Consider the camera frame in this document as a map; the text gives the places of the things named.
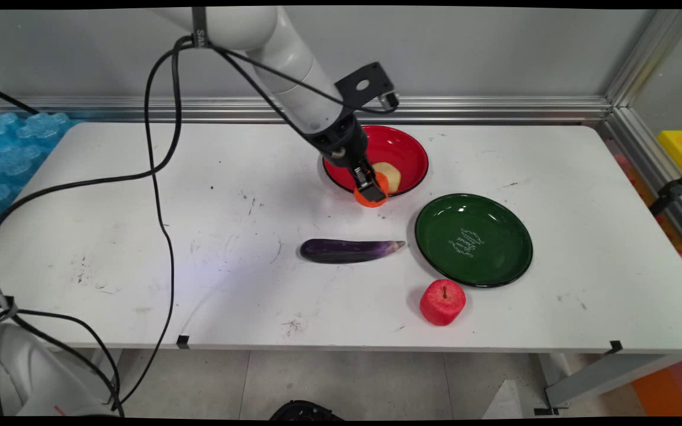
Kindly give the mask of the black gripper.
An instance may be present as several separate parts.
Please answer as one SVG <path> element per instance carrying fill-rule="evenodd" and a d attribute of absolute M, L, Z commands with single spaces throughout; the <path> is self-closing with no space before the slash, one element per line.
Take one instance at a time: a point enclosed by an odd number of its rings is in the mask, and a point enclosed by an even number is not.
<path fill-rule="evenodd" d="M 358 203 L 387 202 L 388 178 L 369 162 L 367 134 L 355 114 L 344 114 L 327 129 L 305 138 L 330 164 L 350 170 Z"/>

